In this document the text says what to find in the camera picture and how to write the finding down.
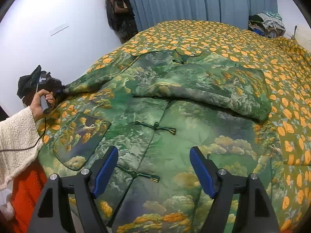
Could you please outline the cream fleece sleeve forearm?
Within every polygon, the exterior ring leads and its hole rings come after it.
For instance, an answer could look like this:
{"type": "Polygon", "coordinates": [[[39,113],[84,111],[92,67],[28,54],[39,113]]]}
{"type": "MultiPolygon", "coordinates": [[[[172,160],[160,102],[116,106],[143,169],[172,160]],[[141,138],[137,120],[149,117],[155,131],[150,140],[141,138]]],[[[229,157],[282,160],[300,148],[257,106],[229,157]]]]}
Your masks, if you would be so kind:
{"type": "Polygon", "coordinates": [[[0,135],[3,190],[37,158],[43,142],[38,141],[39,134],[29,107],[1,121],[0,135]]]}

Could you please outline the person left hand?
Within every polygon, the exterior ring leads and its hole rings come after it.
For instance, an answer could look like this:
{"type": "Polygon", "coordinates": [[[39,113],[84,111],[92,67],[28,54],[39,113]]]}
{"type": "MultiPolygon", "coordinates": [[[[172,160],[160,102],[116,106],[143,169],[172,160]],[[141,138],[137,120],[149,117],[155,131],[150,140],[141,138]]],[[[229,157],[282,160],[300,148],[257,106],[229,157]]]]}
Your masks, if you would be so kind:
{"type": "Polygon", "coordinates": [[[41,96],[44,96],[46,101],[51,105],[51,108],[55,107],[56,100],[54,98],[53,92],[49,92],[46,90],[40,90],[38,91],[32,100],[32,103],[30,104],[30,109],[33,114],[34,121],[37,122],[38,120],[44,118],[46,115],[43,114],[42,108],[41,108],[41,96]]]}

